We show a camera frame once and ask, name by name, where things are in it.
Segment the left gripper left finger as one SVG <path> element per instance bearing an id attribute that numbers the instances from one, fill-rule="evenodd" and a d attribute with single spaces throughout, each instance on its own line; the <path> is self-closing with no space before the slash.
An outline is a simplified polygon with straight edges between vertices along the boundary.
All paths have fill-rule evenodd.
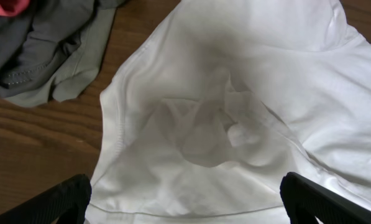
<path id="1" fill-rule="evenodd" d="M 0 224 L 83 224 L 91 198 L 87 175 L 77 174 L 0 215 Z"/>

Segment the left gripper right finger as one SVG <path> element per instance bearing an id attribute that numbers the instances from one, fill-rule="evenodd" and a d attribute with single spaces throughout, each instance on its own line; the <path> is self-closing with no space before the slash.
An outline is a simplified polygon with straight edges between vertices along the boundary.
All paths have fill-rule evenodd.
<path id="1" fill-rule="evenodd" d="M 280 185 L 291 224 L 371 224 L 371 211 L 295 173 Z"/>

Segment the white t-shirt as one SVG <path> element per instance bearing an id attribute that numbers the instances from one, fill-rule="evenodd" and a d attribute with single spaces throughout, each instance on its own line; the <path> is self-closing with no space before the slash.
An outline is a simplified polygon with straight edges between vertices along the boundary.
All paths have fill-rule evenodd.
<path id="1" fill-rule="evenodd" d="M 371 43 L 339 1 L 182 1 L 100 101 L 87 223 L 288 223 L 288 172 L 371 211 Z"/>

